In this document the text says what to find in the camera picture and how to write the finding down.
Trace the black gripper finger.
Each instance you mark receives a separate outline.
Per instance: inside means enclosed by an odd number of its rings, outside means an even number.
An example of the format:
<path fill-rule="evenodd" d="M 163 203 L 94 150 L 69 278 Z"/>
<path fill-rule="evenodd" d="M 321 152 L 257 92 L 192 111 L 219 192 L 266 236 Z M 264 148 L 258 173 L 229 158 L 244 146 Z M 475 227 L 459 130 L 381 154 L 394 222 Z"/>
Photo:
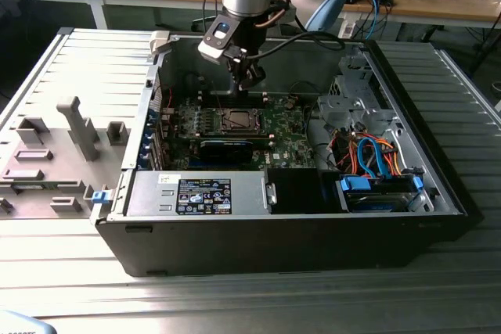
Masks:
<path fill-rule="evenodd" d="M 245 66 L 242 66 L 242 63 L 238 59 L 229 59 L 229 72 L 231 75 L 231 92 L 239 92 L 240 91 L 240 83 L 246 77 L 245 70 L 243 70 Z"/>
<path fill-rule="evenodd" d="M 258 65 L 257 61 L 250 61 L 240 69 L 240 90 L 247 91 L 260 84 L 266 79 L 264 69 Z"/>

